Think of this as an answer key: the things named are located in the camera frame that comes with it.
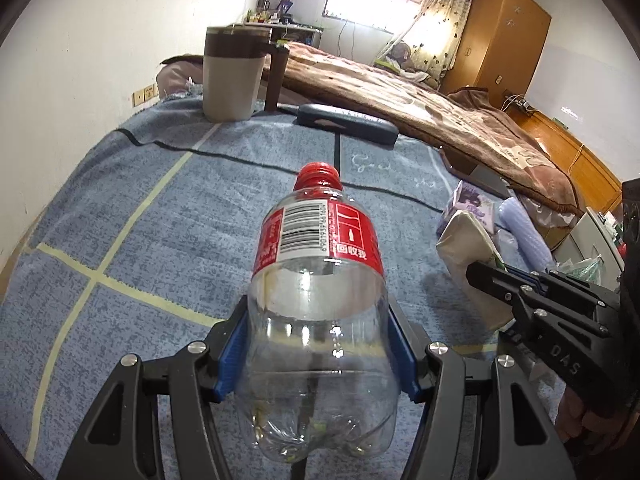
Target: barcode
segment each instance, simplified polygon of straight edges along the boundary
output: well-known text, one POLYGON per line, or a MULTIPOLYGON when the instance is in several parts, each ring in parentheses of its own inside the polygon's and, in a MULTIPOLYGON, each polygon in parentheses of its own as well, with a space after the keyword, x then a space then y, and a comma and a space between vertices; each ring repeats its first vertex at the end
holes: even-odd
POLYGON ((278 259, 316 255, 328 256, 326 200, 306 200, 287 206, 282 218, 278 259))

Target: metal bolt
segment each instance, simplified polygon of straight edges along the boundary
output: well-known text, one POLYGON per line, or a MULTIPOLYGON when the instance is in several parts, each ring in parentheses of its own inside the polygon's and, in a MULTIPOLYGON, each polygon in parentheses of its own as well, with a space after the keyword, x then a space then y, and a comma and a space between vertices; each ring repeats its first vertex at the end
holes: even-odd
POLYGON ((511 368, 516 364, 516 359, 507 354, 498 355, 498 364, 504 368, 511 368))
POLYGON ((434 354, 443 355, 449 351, 449 347, 440 341, 436 341, 429 345, 429 350, 434 354))
POLYGON ((207 349, 207 345, 204 341, 194 341, 189 343, 187 346, 187 350, 190 354, 202 354, 207 349))
POLYGON ((122 359, 120 359, 120 364, 122 366, 133 366, 137 362, 138 356, 135 354, 127 354, 125 356, 122 356, 122 359))

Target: blanket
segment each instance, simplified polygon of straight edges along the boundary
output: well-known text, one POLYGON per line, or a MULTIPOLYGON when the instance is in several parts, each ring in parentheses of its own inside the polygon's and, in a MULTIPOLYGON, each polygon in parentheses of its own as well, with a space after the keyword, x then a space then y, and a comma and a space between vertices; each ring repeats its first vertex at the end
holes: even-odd
MULTIPOLYGON (((458 182, 434 149, 400 136, 390 150, 283 114, 211 124, 201 97, 167 99, 85 156, 28 240, 0 305, 0 340, 10 343, 0 354, 0 424, 46 480, 124 354, 172 355, 229 315, 251 279, 262 218, 313 160, 340 165, 346 192, 370 212, 388 289, 409 320, 462 354, 493 356, 495 336, 434 248, 458 182)), ((162 461, 173 480, 168 401, 160 401, 162 461)), ((322 450, 306 478, 400 478, 421 406, 402 395, 398 410, 389 451, 359 461, 322 450)), ((289 477, 288 466, 239 436, 233 396, 213 413, 233 478, 289 477)), ((457 479, 466 478, 472 433, 463 435, 457 479)))
MULTIPOLYGON (((265 63, 268 74, 270 60, 265 63)), ((455 148, 497 171, 524 196, 559 212, 581 216, 569 177, 482 89, 448 98, 399 76, 291 43, 284 86, 312 100, 392 121, 406 136, 455 148)))

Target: empty bottle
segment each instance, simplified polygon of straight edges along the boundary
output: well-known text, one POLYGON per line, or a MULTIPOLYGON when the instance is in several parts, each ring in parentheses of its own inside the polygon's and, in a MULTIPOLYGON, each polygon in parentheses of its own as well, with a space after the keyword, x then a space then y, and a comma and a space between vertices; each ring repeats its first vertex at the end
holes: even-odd
POLYGON ((245 440, 285 463, 322 447, 384 452, 400 387, 382 261, 368 215, 333 166, 307 164, 265 217, 248 309, 235 394, 245 440))

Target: wooden wardrobe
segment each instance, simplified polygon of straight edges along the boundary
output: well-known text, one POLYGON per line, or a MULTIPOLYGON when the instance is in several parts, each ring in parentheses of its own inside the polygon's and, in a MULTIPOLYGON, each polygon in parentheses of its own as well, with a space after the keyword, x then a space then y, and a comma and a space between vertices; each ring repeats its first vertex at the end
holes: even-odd
POLYGON ((456 60, 440 92, 463 86, 489 89, 501 108, 510 94, 524 94, 538 65, 551 22, 533 0, 473 0, 456 60))

